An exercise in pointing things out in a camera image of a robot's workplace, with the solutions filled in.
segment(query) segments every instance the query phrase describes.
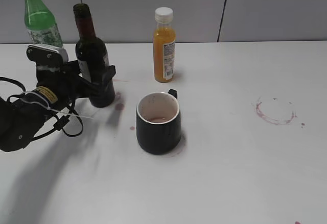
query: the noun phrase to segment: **green plastic bottle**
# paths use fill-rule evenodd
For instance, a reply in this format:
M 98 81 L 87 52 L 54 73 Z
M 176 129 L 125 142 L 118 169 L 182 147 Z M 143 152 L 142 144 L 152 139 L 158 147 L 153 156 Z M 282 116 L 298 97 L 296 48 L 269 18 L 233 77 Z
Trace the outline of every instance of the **green plastic bottle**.
M 25 0 L 25 25 L 33 43 L 62 47 L 56 19 L 42 0 Z

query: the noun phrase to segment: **white bottle cap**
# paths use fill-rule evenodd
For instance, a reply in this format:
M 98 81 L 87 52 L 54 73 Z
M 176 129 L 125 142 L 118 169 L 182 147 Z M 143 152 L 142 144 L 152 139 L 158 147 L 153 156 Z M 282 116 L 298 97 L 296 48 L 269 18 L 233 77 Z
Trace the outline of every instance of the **white bottle cap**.
M 158 23 L 170 23 L 173 20 L 173 10 L 168 7 L 160 7 L 155 10 L 154 19 Z

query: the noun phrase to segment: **orange juice bottle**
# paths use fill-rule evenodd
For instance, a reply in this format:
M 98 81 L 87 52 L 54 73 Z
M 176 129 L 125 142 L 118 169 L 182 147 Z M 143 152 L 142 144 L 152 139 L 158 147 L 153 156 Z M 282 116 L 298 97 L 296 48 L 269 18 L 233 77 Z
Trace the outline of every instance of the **orange juice bottle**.
M 157 29 L 153 35 L 154 77 L 165 83 L 172 80 L 175 62 L 175 31 L 171 27 L 173 10 L 160 7 L 155 10 Z

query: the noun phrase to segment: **wine bottle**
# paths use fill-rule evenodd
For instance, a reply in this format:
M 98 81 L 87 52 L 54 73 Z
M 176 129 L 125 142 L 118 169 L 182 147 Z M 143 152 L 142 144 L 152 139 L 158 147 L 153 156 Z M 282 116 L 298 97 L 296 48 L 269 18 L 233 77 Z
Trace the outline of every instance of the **wine bottle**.
M 75 52 L 82 77 L 104 89 L 101 95 L 91 96 L 89 99 L 95 107 L 106 107 L 113 102 L 115 97 L 112 80 L 103 84 L 102 74 L 105 68 L 109 67 L 106 45 L 96 36 L 88 5 L 76 4 L 73 10 L 80 36 Z

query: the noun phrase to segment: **bottle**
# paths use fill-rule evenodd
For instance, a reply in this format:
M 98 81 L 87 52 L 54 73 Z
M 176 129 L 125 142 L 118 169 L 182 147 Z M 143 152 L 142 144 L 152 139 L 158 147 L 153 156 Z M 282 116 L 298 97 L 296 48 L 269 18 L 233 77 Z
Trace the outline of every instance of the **bottle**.
M 80 36 L 75 47 L 78 64 L 84 79 L 105 87 L 103 94 L 89 98 L 93 106 L 103 108 L 111 104 L 115 97 L 112 80 L 108 84 L 102 82 L 102 73 L 109 67 L 107 48 L 96 36 L 88 5 L 76 4 L 73 10 Z
M 172 80 L 175 63 L 175 31 L 171 27 L 173 10 L 160 7 L 155 10 L 157 29 L 153 35 L 154 77 L 166 83 Z
M 34 44 L 62 47 L 55 17 L 42 0 L 25 0 L 25 25 Z

